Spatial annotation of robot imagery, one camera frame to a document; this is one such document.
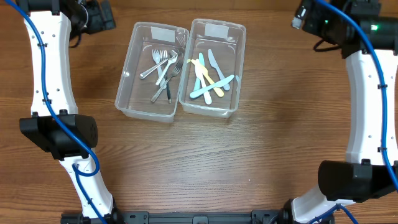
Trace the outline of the black handled fork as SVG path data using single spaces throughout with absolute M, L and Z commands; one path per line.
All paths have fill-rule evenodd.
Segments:
M 166 90 L 167 90 L 168 103 L 171 104 L 172 103 L 172 99 L 171 99 L 171 92 L 170 92 L 169 83 L 166 83 Z

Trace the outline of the translucent white plastic knife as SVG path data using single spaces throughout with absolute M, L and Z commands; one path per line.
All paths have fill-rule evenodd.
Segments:
M 211 49 L 208 50 L 208 60 L 210 62 L 210 65 L 216 70 L 220 80 L 224 79 L 225 76 L 223 75 L 223 72 L 221 71 L 221 69 L 213 55 L 213 51 Z

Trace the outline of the mint green plastic knife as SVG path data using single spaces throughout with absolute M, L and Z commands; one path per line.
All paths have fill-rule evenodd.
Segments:
M 199 53 L 198 59 L 199 59 L 200 63 L 204 66 L 204 65 L 205 65 L 205 59 L 204 59 L 204 56 L 203 56 L 202 53 Z M 200 89 L 200 86 L 201 86 L 200 79 L 199 79 L 199 78 L 196 78 L 193 91 L 199 90 L 199 89 Z

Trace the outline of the small white plastic fork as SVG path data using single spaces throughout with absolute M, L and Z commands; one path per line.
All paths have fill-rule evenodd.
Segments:
M 156 64 L 158 64 L 162 60 L 162 56 L 157 49 L 152 50 L 152 58 Z M 158 76 L 161 75 L 161 73 L 162 73 L 161 67 L 157 68 L 157 73 L 158 73 Z

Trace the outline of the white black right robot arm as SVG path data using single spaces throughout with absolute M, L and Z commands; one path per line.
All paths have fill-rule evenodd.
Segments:
M 334 212 L 397 190 L 397 19 L 379 1 L 303 0 L 292 26 L 341 50 L 351 94 L 344 161 L 323 161 L 317 184 L 287 201 L 277 223 L 333 223 Z

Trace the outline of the yellow plastic knife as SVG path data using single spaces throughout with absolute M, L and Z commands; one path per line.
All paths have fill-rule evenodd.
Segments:
M 201 74 L 206 78 L 206 80 L 209 82 L 209 84 L 211 84 L 211 85 L 215 84 L 215 82 L 208 75 L 208 70 L 200 63 L 199 59 L 196 59 L 196 60 L 191 59 L 191 63 L 193 63 L 195 65 L 195 68 L 199 68 L 201 70 Z M 219 97 L 224 96 L 224 92 L 221 90 L 220 87 L 214 87 L 213 89 L 215 90 L 216 94 Z

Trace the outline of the cream plastic knife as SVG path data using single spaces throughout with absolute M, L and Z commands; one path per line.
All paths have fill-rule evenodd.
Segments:
M 195 64 L 195 75 L 200 80 L 200 86 L 202 88 L 205 88 L 206 87 L 206 83 L 205 83 L 205 80 L 203 78 L 202 65 L 199 62 Z M 210 105 L 212 103 L 212 99 L 211 99 L 210 93 L 208 91 L 205 91 L 203 93 L 203 96 L 204 96 L 204 99 L 205 99 L 205 103 L 207 105 Z

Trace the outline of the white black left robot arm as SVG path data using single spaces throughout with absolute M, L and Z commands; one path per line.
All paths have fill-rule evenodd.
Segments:
M 79 114 L 70 78 L 70 41 L 116 27 L 109 1 L 9 1 L 24 18 L 32 52 L 34 95 L 21 133 L 66 170 L 82 211 L 62 214 L 61 223 L 124 223 L 104 184 L 95 154 L 96 121 Z

